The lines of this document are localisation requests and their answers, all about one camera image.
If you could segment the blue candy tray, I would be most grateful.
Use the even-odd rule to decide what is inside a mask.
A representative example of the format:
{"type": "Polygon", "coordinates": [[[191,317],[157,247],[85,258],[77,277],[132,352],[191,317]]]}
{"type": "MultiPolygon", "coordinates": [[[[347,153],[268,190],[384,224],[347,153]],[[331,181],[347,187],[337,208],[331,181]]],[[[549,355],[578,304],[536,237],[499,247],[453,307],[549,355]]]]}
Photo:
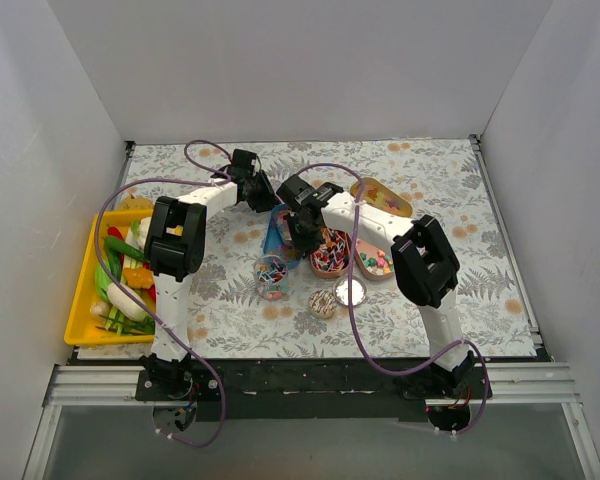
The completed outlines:
{"type": "Polygon", "coordinates": [[[288,213],[289,208],[285,204],[278,205],[271,211],[262,252],[265,256],[277,256],[292,270],[298,267],[301,258],[293,249],[291,238],[288,235],[288,228],[284,220],[288,213]]]}

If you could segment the pink lollipop tray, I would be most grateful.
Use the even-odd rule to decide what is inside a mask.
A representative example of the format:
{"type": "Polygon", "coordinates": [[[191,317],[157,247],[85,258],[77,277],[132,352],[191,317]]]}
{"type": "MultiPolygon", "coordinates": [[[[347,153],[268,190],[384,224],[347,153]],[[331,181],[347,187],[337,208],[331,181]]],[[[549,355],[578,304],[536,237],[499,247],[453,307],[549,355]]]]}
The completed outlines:
{"type": "Polygon", "coordinates": [[[309,256],[312,272],[321,279],[344,275],[350,264],[351,240],[347,233],[329,228],[322,229],[323,241],[309,256]]]}

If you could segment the clear glass jar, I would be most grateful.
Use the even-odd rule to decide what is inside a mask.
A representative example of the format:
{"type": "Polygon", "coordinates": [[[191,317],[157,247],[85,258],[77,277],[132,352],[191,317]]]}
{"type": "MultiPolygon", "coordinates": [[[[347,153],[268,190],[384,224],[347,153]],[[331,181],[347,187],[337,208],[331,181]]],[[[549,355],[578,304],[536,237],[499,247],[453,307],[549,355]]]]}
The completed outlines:
{"type": "Polygon", "coordinates": [[[261,257],[253,268],[257,294],[265,300],[281,300],[289,291],[289,267],[277,255],[261,257]]]}

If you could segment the beige gummy candy tray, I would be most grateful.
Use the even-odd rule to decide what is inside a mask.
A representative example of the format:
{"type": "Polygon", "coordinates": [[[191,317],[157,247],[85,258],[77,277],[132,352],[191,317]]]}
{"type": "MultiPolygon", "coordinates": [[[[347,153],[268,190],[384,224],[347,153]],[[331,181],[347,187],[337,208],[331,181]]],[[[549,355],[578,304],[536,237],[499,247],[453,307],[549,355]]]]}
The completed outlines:
{"type": "Polygon", "coordinates": [[[356,181],[349,188],[349,193],[355,197],[363,186],[361,199],[367,204],[399,217],[411,217],[412,205],[384,184],[371,177],[356,181]]]}

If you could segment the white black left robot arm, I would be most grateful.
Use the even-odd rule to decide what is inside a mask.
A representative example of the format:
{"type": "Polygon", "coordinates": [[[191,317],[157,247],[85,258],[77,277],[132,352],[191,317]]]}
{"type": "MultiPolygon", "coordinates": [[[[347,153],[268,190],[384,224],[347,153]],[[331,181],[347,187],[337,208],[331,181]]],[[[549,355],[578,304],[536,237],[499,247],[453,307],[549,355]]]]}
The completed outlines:
{"type": "Polygon", "coordinates": [[[205,252],[207,221],[241,202],[262,213],[278,205],[273,187],[254,152],[236,149],[230,162],[205,186],[155,203],[144,253],[156,291],[151,354],[142,359],[151,384],[168,398],[180,400],[193,390],[192,354],[183,346],[188,330],[188,295],[205,252]]]}

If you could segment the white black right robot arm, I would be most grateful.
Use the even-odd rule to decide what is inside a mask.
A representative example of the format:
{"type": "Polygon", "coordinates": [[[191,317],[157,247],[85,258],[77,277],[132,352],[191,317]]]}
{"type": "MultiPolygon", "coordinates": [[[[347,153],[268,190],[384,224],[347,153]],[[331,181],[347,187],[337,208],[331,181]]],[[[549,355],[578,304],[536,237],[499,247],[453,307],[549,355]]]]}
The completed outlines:
{"type": "Polygon", "coordinates": [[[463,336],[456,303],[460,262],[439,221],[430,215],[417,220],[396,216],[333,183],[315,188],[298,175],[283,182],[277,195],[291,210],[286,221],[293,244],[302,253],[317,250],[321,230],[327,227],[346,233],[352,249],[362,240],[390,255],[399,291],[420,313],[429,359],[408,370],[380,366],[366,351],[353,307],[349,306],[355,342],[371,367],[395,378],[425,371],[444,397],[455,397],[465,390],[479,353],[463,336]]]}

